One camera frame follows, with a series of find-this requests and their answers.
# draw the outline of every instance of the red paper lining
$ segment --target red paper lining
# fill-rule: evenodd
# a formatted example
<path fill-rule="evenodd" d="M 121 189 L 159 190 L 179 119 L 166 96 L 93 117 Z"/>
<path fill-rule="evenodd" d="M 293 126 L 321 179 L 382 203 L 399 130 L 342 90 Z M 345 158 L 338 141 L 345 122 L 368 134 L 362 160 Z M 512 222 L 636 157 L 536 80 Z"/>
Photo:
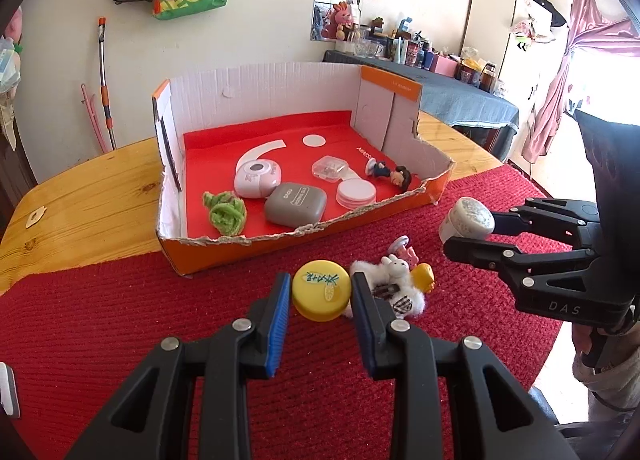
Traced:
<path fill-rule="evenodd" d="M 236 164 L 252 147 L 273 140 L 284 140 L 286 148 L 275 149 L 261 156 L 276 161 L 282 169 L 283 182 L 296 182 L 316 186 L 327 194 L 327 205 L 322 221 L 332 220 L 348 212 L 335 200 L 339 182 L 329 183 L 311 173 L 311 165 L 325 155 L 331 155 L 349 163 L 361 178 L 366 179 L 364 168 L 370 156 L 384 160 L 390 169 L 396 164 L 371 146 L 350 126 L 351 111 L 312 112 L 213 129 L 185 133 L 185 195 L 187 235 L 191 238 L 220 237 L 209 223 L 206 208 L 202 205 L 204 191 L 220 193 L 232 191 L 236 176 Z M 322 147 L 308 147 L 302 139 L 306 135 L 321 135 L 326 139 Z M 370 180 L 377 189 L 376 200 L 392 198 L 399 189 L 389 179 Z M 420 183 L 414 177 L 410 189 Z M 242 234 L 246 237 L 281 234 L 292 231 L 289 227 L 269 223 L 264 218 L 264 199 L 244 199 L 247 222 Z"/>

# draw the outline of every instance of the cardboard box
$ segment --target cardboard box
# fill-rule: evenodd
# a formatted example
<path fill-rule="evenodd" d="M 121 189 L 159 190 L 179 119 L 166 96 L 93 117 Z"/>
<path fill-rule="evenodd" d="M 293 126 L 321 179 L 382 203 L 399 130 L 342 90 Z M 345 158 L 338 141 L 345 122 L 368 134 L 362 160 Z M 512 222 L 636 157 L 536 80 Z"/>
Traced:
<path fill-rule="evenodd" d="M 447 75 L 447 77 L 455 77 L 458 71 L 458 63 L 448 57 L 435 55 L 429 71 L 435 74 Z"/>
<path fill-rule="evenodd" d="M 323 62 L 256 64 L 164 81 L 152 99 L 164 166 L 156 233 L 175 270 L 193 273 L 436 202 L 454 162 L 417 137 L 421 94 L 420 84 L 399 75 Z M 326 146 L 298 143 L 307 132 L 322 134 Z M 332 140 L 338 133 L 340 140 Z M 275 145 L 267 144 L 272 149 L 261 157 L 280 164 L 283 182 L 327 191 L 325 214 L 319 223 L 293 230 L 261 219 L 264 201 L 245 201 L 248 220 L 243 234 L 220 236 L 208 223 L 202 224 L 207 220 L 202 193 L 209 187 L 212 193 L 231 189 L 238 155 L 254 143 L 261 147 L 265 137 Z M 337 184 L 311 174 L 309 162 L 324 154 L 346 159 L 361 178 L 366 178 L 364 166 L 370 156 L 382 158 L 389 167 L 407 167 L 414 181 L 400 194 L 399 189 L 389 189 L 387 179 L 371 179 L 378 201 L 348 211 L 336 206 L 332 197 Z M 291 180 L 291 175 L 298 179 Z"/>

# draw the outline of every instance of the person's hand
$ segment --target person's hand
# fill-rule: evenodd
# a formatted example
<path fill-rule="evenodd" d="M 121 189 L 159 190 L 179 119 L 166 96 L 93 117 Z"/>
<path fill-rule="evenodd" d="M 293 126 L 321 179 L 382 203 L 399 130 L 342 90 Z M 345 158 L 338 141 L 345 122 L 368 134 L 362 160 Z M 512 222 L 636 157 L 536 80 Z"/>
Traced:
<path fill-rule="evenodd" d="M 571 325 L 571 339 L 577 354 L 588 354 L 591 351 L 591 331 L 593 328 L 585 325 Z"/>
<path fill-rule="evenodd" d="M 593 331 L 593 328 L 590 326 L 571 325 L 571 337 L 577 354 L 581 352 L 588 354 L 591 351 L 591 331 Z M 602 329 L 598 329 L 598 332 L 602 335 L 607 335 Z M 618 366 L 631 357 L 640 347 L 640 323 L 636 323 L 626 334 L 612 335 L 609 339 L 614 341 L 609 358 L 610 364 L 611 366 Z"/>

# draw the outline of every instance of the pink curtain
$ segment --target pink curtain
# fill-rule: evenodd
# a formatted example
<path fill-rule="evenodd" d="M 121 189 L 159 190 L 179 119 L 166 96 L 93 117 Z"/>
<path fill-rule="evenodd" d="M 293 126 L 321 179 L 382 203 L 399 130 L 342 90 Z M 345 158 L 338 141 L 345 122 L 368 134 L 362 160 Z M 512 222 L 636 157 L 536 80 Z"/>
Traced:
<path fill-rule="evenodd" d="M 556 135 L 566 94 L 566 78 L 574 48 L 606 51 L 609 54 L 640 57 L 640 36 L 631 21 L 613 23 L 605 19 L 595 0 L 574 0 L 571 7 L 569 37 L 560 71 L 549 85 L 545 105 L 536 115 L 533 132 L 527 136 L 522 156 L 535 163 L 545 155 Z"/>

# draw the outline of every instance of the black cable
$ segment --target black cable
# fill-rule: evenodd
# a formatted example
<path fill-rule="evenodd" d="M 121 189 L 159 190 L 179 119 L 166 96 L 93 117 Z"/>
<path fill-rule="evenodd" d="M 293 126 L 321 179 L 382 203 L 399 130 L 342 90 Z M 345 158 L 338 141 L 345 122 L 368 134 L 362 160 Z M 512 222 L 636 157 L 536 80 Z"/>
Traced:
<path fill-rule="evenodd" d="M 591 395 L 593 395 L 593 398 L 595 398 L 599 403 L 601 403 L 605 408 L 609 408 L 611 411 L 617 411 L 618 413 L 632 413 L 633 411 L 637 410 L 638 407 L 634 407 L 634 408 L 619 408 L 617 406 L 614 406 L 612 403 L 607 402 L 606 400 L 604 400 L 600 395 L 598 395 L 598 393 L 596 392 L 591 392 Z"/>

